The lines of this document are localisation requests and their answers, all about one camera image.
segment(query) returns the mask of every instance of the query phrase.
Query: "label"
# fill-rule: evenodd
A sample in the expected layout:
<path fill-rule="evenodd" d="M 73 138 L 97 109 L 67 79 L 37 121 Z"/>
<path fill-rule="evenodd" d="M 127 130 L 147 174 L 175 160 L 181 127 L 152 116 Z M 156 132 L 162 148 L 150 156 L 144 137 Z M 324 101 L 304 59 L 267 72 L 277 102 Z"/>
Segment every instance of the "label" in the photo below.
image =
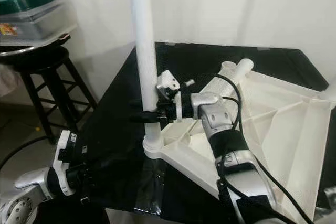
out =
<path fill-rule="evenodd" d="M 0 34 L 17 36 L 16 27 L 10 23 L 0 23 Z"/>

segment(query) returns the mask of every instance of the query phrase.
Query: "white pole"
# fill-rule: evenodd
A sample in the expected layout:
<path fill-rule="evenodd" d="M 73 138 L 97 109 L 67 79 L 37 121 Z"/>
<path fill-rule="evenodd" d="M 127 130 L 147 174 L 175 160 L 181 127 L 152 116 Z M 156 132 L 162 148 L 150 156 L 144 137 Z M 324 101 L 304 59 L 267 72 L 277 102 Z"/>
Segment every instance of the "white pole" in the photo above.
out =
<path fill-rule="evenodd" d="M 135 27 L 138 70 L 144 111 L 156 109 L 157 70 L 151 0 L 132 0 L 132 14 Z M 146 136 L 143 141 L 145 151 L 156 152 L 163 146 L 159 123 L 145 124 Z"/>

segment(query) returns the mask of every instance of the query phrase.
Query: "table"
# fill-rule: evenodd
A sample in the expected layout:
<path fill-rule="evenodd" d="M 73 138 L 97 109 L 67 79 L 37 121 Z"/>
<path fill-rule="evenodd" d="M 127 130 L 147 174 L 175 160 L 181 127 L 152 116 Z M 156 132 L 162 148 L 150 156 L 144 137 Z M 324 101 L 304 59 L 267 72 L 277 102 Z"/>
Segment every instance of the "table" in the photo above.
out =
<path fill-rule="evenodd" d="M 250 58 L 255 63 L 254 71 L 318 91 L 328 86 L 309 59 L 296 49 L 156 43 L 156 54 L 158 73 L 169 69 L 179 82 L 202 72 L 218 72 L 223 61 L 238 63 Z M 145 157 L 144 127 L 128 120 L 131 114 L 141 111 L 141 106 L 130 105 L 141 97 L 136 62 L 134 49 L 79 134 L 71 165 L 103 160 L 100 172 L 93 173 L 96 187 L 91 192 L 92 203 L 156 213 L 182 223 L 225 221 L 225 209 L 215 198 L 164 161 Z M 196 78 L 190 91 L 199 92 L 209 81 Z M 84 145 L 88 152 L 82 155 Z M 335 110 L 331 113 L 325 154 L 319 207 L 328 207 L 324 188 L 336 185 Z"/>

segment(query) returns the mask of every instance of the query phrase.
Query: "white plastic part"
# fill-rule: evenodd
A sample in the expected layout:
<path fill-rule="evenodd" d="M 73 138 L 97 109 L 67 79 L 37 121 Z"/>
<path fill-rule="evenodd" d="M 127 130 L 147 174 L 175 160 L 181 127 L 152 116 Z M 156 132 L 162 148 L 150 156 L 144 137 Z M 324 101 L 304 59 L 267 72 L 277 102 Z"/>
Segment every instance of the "white plastic part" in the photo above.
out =
<path fill-rule="evenodd" d="M 250 59 L 242 59 L 237 65 L 234 74 L 230 78 L 231 81 L 235 85 L 239 84 L 239 82 L 244 79 L 245 75 L 251 71 L 253 66 L 253 61 L 251 61 Z M 220 95 L 223 97 L 229 97 L 232 94 L 233 90 L 233 87 L 227 83 L 226 87 L 222 91 L 220 91 Z"/>
<path fill-rule="evenodd" d="M 223 62 L 220 74 L 239 84 L 248 146 L 312 219 L 333 102 L 317 99 L 318 91 L 253 71 L 236 78 L 241 73 L 239 65 Z M 214 78 L 202 92 L 228 95 L 226 87 L 225 81 Z M 234 115 L 236 105 L 226 104 Z M 214 156 L 200 122 L 171 123 L 162 135 L 165 146 L 153 155 L 218 198 Z M 283 213 L 304 223 L 283 193 L 275 186 L 274 191 Z"/>
<path fill-rule="evenodd" d="M 157 70 L 153 36 L 151 0 L 132 0 L 132 14 L 136 35 L 137 60 L 140 76 L 141 97 L 144 111 L 156 109 Z M 146 154 L 158 151 L 163 146 L 159 123 L 145 124 L 143 146 Z"/>
<path fill-rule="evenodd" d="M 169 70 L 165 70 L 158 77 L 158 83 L 156 85 L 158 89 L 166 89 L 169 88 L 171 90 L 177 90 L 180 88 L 179 82 L 175 79 L 175 77 L 170 73 Z"/>
<path fill-rule="evenodd" d="M 70 196 L 75 193 L 75 190 L 71 189 L 68 181 L 67 181 L 67 175 L 66 175 L 66 170 L 69 168 L 69 163 L 64 163 L 61 160 L 58 160 L 58 155 L 59 155 L 59 150 L 60 149 L 65 149 L 67 146 L 68 139 L 70 138 L 70 131 L 62 131 L 61 136 L 59 137 L 58 143 L 57 143 L 57 148 L 55 151 L 55 158 L 54 162 L 52 164 L 52 167 L 54 168 L 57 177 L 58 177 L 58 182 L 59 186 L 65 196 Z"/>
<path fill-rule="evenodd" d="M 176 121 L 182 122 L 182 98 L 180 91 L 175 95 L 174 102 L 176 104 Z"/>

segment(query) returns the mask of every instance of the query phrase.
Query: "cord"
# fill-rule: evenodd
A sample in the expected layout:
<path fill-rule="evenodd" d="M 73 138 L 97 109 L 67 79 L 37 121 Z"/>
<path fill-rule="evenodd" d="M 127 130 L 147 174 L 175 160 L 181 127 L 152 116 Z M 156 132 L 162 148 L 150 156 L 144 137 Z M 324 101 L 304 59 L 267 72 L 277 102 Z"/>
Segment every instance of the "cord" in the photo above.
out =
<path fill-rule="evenodd" d="M 0 162 L 0 171 L 1 169 L 4 167 L 4 165 L 7 163 L 7 161 L 13 157 L 16 153 L 18 153 L 19 151 L 21 151 L 22 149 L 26 148 L 27 146 L 34 144 L 38 141 L 44 140 L 44 139 L 49 139 L 49 137 L 47 136 L 41 136 L 38 137 L 36 139 L 33 139 L 27 143 L 24 143 L 23 145 L 19 146 L 18 148 L 16 148 L 15 150 L 11 151 L 1 162 Z"/>
<path fill-rule="evenodd" d="M 232 88 L 235 90 L 235 92 L 237 94 L 237 98 L 238 98 L 237 118 L 241 117 L 242 97 L 240 96 L 240 92 L 239 92 L 237 86 L 229 78 L 227 78 L 226 76 L 222 76 L 220 74 L 216 74 L 216 73 L 203 73 L 202 75 L 207 75 L 207 76 L 212 76 L 212 77 L 217 77 L 217 78 L 223 79 L 223 80 L 227 81 L 232 86 Z M 232 128 L 236 129 L 237 124 L 238 124 L 238 120 L 235 120 Z"/>
<path fill-rule="evenodd" d="M 222 76 L 220 74 L 213 74 L 213 73 L 206 73 L 206 75 L 209 76 L 213 76 L 213 77 L 218 77 L 221 78 L 225 81 L 227 81 L 235 90 L 237 97 L 238 97 L 238 113 L 237 113 L 237 118 L 235 120 L 236 122 L 239 122 L 239 131 L 241 133 L 242 138 L 244 139 L 244 141 L 246 142 L 245 138 L 244 138 L 244 133 L 243 133 L 243 124 L 242 124 L 242 117 L 241 117 L 241 107 L 242 107 L 242 98 L 240 95 L 240 92 L 237 88 L 237 86 L 227 77 Z M 274 184 L 276 184 L 277 187 L 279 187 L 279 189 L 288 197 L 288 199 L 292 202 L 292 204 L 295 206 L 295 208 L 297 209 L 297 211 L 300 213 L 300 215 L 303 217 L 303 219 L 308 223 L 308 224 L 313 224 L 313 222 L 310 220 L 310 218 L 306 215 L 306 213 L 302 210 L 302 208 L 299 206 L 299 204 L 295 201 L 295 199 L 291 196 L 291 194 L 266 170 L 266 168 L 261 164 L 261 162 L 256 158 L 260 168 L 263 170 L 263 172 L 269 177 L 270 180 L 272 180 L 272 182 Z M 269 214 L 272 214 L 274 216 L 276 216 L 278 219 L 284 221 L 285 223 L 290 223 L 290 224 L 294 224 L 295 222 L 291 221 L 290 219 L 288 219 L 286 216 L 272 210 L 270 212 L 269 208 L 266 208 L 265 206 L 256 203 L 255 201 L 251 200 L 248 196 L 246 196 L 245 194 L 243 194 L 241 191 L 239 191 L 237 188 L 235 188 L 233 185 L 231 185 L 225 178 L 225 176 L 221 176 L 221 179 L 224 181 L 224 183 L 226 184 L 226 186 L 233 191 L 235 194 L 237 194 L 240 198 L 244 198 L 245 200 L 247 200 L 249 203 L 260 207 L 261 209 L 263 209 L 265 212 L 268 212 Z"/>
<path fill-rule="evenodd" d="M 222 97 L 224 100 L 230 100 L 230 101 L 234 101 L 235 103 L 237 103 L 237 106 L 238 106 L 238 111 L 239 111 L 239 102 L 238 102 L 238 100 L 237 99 L 234 99 L 234 98 L 232 98 L 232 97 Z M 235 119 L 235 122 L 234 122 L 234 124 L 233 125 L 236 125 L 236 127 L 237 127 L 237 124 L 238 124 L 238 114 L 237 114 L 237 116 L 236 116 L 236 119 Z"/>
<path fill-rule="evenodd" d="M 257 202 L 255 202 L 254 200 L 252 200 L 250 197 L 248 197 L 247 195 L 245 195 L 244 193 L 242 193 L 241 191 L 239 191 L 236 187 L 234 187 L 232 184 L 230 184 L 229 181 L 227 181 L 227 179 L 225 178 L 224 176 L 224 158 L 222 158 L 222 161 L 221 161 L 221 174 L 220 175 L 220 178 L 222 180 L 222 182 L 224 182 L 224 185 L 229 188 L 231 191 L 233 191 L 236 195 L 238 195 L 240 198 L 246 200 L 247 202 L 249 202 L 250 204 L 256 206 L 256 207 L 259 207 L 260 209 L 262 209 L 264 212 L 282 220 L 283 222 L 285 222 L 286 224 L 296 224 L 295 222 L 293 222 L 292 220 L 288 219 L 286 216 L 280 214 L 279 212 L 271 209 L 271 208 L 268 208 L 262 204 L 259 204 Z"/>
<path fill-rule="evenodd" d="M 295 208 L 297 209 L 297 211 L 301 214 L 301 216 L 303 217 L 303 219 L 308 223 L 308 224 L 313 224 L 313 222 L 309 219 L 309 217 L 306 215 L 306 213 L 302 210 L 302 208 L 299 206 L 299 204 L 295 201 L 295 199 L 293 198 L 293 196 L 291 196 L 291 194 L 282 186 L 282 184 L 280 184 L 272 175 L 271 173 L 269 173 L 266 168 L 262 165 L 262 163 L 257 159 L 257 157 L 255 156 L 255 159 L 257 160 L 260 168 L 262 169 L 262 171 L 267 175 L 267 177 L 269 177 L 270 180 L 273 181 L 274 184 L 276 184 L 277 187 L 280 188 L 280 190 L 287 196 L 287 198 L 290 200 L 290 202 L 292 202 L 292 204 L 295 206 Z"/>

